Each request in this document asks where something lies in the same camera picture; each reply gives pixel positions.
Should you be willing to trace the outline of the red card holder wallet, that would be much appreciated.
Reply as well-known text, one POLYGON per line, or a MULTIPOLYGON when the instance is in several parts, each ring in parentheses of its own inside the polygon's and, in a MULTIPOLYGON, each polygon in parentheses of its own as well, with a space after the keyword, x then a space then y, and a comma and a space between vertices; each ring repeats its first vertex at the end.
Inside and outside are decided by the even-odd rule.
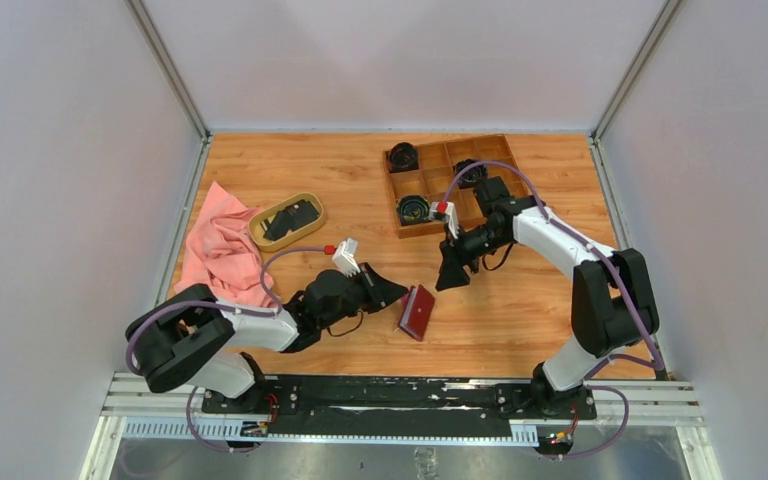
POLYGON ((423 341, 431 314, 435 305, 435 297, 423 285, 412 286, 402 297, 402 314, 398 328, 416 341, 423 341))

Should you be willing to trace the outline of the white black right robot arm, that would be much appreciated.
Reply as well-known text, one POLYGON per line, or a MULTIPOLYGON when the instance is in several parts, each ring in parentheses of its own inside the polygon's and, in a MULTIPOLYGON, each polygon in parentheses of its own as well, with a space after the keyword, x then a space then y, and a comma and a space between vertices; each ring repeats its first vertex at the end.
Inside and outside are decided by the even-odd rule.
POLYGON ((460 225, 448 199, 430 207, 430 219, 442 222, 445 232, 437 290, 469 285, 485 256, 514 245, 538 253, 572 285, 572 335, 533 372, 530 393, 537 413, 549 418, 561 414, 587 379, 638 343, 651 355, 646 366, 662 369, 663 358, 652 338, 659 314, 639 251, 616 250, 584 236, 538 196, 513 196, 499 177, 479 182, 473 194, 485 221, 470 230, 460 225))

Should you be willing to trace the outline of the black cards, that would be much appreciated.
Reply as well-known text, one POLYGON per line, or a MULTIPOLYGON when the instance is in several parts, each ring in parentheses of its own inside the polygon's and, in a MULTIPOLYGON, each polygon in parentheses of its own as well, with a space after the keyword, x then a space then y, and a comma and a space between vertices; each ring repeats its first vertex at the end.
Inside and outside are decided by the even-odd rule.
POLYGON ((321 212, 309 200, 300 200, 281 210, 261 223, 263 237, 269 241, 278 241, 289 233, 295 232, 318 220, 321 212))

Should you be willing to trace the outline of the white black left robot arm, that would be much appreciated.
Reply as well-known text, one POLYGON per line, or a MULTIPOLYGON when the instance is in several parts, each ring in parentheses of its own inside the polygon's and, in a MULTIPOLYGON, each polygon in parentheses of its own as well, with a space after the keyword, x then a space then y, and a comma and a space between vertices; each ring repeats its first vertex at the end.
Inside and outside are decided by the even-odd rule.
POLYGON ((153 393, 191 385, 253 413, 264 405, 267 389, 244 348, 303 351, 341 320, 377 313, 408 292, 367 263, 351 274, 324 270, 279 307, 223 301, 196 284, 127 327, 126 362, 153 393))

